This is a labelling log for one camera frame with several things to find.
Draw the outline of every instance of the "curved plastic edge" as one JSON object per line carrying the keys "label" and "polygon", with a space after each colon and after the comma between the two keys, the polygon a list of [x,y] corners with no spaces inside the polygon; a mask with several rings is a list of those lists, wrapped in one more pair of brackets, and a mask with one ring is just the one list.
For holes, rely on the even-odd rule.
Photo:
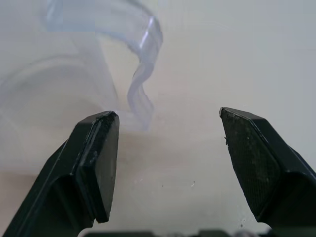
{"label": "curved plastic edge", "polygon": [[127,94],[132,113],[126,113],[126,118],[129,125],[138,123],[137,130],[148,130],[154,107],[143,83],[153,72],[162,44],[157,18],[135,0],[48,0],[47,28],[107,34],[126,43],[138,55],[140,63]]}

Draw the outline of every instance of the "clear plastic object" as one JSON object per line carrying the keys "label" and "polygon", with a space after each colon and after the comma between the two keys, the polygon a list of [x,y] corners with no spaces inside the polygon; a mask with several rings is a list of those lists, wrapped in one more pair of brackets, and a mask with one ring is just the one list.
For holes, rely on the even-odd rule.
{"label": "clear plastic object", "polygon": [[[128,112],[119,108],[99,34],[139,57]],[[153,106],[142,84],[161,44],[157,19],[135,0],[1,1],[0,170],[38,173],[74,125],[100,111],[117,111],[127,129],[148,129]]]}

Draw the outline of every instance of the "transparent plastic cup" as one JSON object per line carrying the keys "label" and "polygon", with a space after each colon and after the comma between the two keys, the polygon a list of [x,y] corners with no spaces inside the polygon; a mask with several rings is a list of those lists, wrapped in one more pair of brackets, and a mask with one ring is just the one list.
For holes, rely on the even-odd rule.
{"label": "transparent plastic cup", "polygon": [[[138,55],[121,111],[100,35]],[[38,173],[76,123],[114,110],[122,126],[149,127],[142,83],[162,44],[157,19],[134,0],[10,0],[0,3],[0,170]]]}

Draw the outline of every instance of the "clear plastic container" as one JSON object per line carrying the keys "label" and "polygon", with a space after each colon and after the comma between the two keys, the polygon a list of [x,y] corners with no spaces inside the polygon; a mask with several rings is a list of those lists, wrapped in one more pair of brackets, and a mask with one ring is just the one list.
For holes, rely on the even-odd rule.
{"label": "clear plastic container", "polygon": [[[139,57],[130,111],[119,108],[101,34]],[[134,0],[1,1],[0,170],[38,173],[78,121],[101,111],[116,111],[127,129],[148,129],[153,106],[142,83],[161,44],[157,19]]]}

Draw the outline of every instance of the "white table surface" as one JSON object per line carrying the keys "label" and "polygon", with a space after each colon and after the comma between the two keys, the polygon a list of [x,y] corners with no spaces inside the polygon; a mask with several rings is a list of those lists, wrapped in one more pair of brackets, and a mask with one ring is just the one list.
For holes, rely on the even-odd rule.
{"label": "white table surface", "polygon": [[[265,117],[316,169],[316,1],[142,2],[164,35],[145,84],[156,112],[149,133],[121,133],[110,221],[93,228],[266,230],[234,174],[219,109]],[[123,98],[137,60],[112,42],[104,51]],[[0,234],[33,181],[0,175]]]}

